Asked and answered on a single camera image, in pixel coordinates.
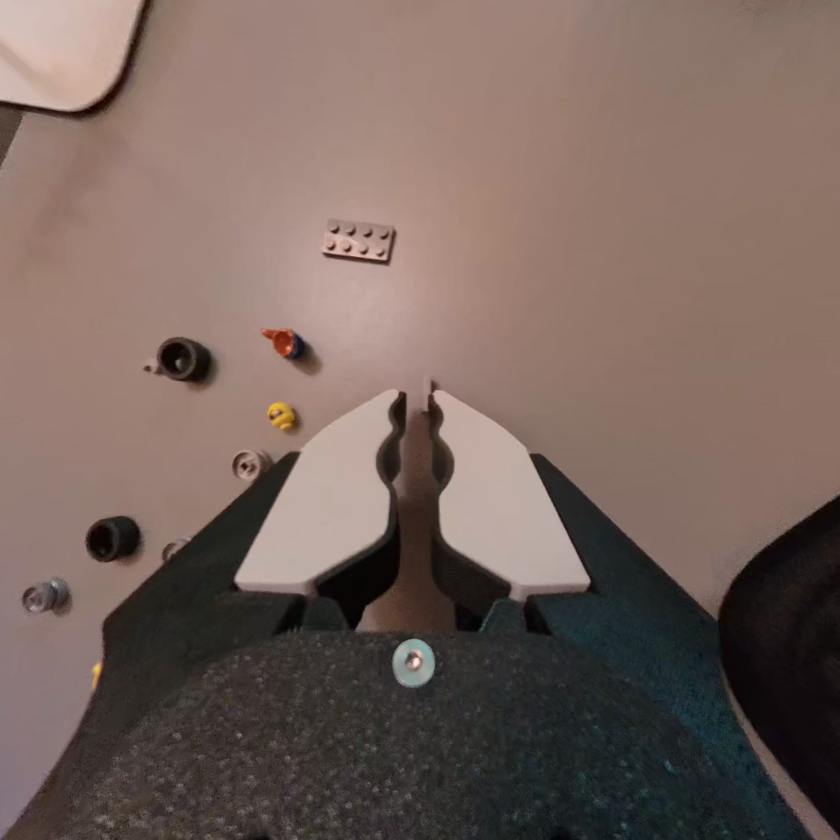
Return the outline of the black textured pad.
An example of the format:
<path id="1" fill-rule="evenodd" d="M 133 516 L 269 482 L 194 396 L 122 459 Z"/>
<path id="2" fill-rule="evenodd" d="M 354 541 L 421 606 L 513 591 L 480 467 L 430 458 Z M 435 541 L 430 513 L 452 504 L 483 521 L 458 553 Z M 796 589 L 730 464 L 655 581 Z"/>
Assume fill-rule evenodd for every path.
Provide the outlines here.
<path id="1" fill-rule="evenodd" d="M 722 663 L 740 708 L 838 833 L 838 497 L 744 566 L 718 623 Z"/>

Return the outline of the grey studded lego plate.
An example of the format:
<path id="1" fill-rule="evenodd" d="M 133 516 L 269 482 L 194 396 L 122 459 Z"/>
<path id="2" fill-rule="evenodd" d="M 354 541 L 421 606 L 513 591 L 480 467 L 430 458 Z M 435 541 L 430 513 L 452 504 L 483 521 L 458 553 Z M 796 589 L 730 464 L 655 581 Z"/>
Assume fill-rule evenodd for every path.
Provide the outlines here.
<path id="1" fill-rule="evenodd" d="M 328 258 L 387 265 L 395 241 L 392 225 L 331 217 L 322 235 L 321 253 Z"/>

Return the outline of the black lego tire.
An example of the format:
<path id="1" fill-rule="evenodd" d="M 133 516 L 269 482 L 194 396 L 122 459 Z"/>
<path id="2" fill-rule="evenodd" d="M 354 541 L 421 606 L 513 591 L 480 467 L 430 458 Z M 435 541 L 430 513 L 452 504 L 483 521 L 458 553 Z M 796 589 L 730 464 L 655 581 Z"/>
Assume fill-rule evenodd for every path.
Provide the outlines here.
<path id="1" fill-rule="evenodd" d="M 141 370 L 162 376 L 172 382 L 203 382 L 210 371 L 213 357 L 201 343 L 184 337 L 164 340 L 154 357 L 145 360 Z"/>
<path id="2" fill-rule="evenodd" d="M 85 536 L 85 547 L 92 559 L 105 564 L 134 556 L 141 540 L 142 533 L 137 522 L 131 517 L 118 515 L 92 523 Z"/>

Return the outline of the white book stand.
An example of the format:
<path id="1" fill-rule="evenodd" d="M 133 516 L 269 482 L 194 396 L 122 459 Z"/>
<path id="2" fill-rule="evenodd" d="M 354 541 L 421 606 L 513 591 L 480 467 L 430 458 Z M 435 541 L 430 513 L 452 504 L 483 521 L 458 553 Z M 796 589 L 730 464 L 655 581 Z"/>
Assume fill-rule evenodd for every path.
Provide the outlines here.
<path id="1" fill-rule="evenodd" d="M 147 5 L 2 1 L 2 104 L 63 113 L 99 105 L 128 64 Z"/>

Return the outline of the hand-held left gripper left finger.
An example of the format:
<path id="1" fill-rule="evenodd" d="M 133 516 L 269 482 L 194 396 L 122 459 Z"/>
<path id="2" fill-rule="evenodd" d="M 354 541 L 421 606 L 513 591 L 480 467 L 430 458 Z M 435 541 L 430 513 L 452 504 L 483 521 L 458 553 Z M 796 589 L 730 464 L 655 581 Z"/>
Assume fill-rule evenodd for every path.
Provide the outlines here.
<path id="1" fill-rule="evenodd" d="M 385 391 L 303 447 L 235 574 L 243 592 L 328 597 L 362 612 L 399 569 L 405 393 Z"/>

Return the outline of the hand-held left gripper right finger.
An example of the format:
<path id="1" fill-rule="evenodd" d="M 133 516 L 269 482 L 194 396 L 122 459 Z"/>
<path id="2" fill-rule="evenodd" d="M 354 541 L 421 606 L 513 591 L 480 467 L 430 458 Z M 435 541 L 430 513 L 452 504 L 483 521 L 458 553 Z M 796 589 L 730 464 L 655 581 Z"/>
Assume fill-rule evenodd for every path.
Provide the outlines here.
<path id="1" fill-rule="evenodd" d="M 445 391 L 431 394 L 432 569 L 457 608 L 580 594 L 591 576 L 527 448 Z"/>

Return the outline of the orange blue small piece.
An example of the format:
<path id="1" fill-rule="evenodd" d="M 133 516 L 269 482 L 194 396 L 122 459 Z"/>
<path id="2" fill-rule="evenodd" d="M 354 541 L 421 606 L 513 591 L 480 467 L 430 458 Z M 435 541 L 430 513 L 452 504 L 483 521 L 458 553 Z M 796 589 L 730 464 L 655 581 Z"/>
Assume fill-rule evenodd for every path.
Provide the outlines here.
<path id="1" fill-rule="evenodd" d="M 298 362 L 305 358 L 308 346 L 293 329 L 262 329 L 260 334 L 285 361 Z"/>

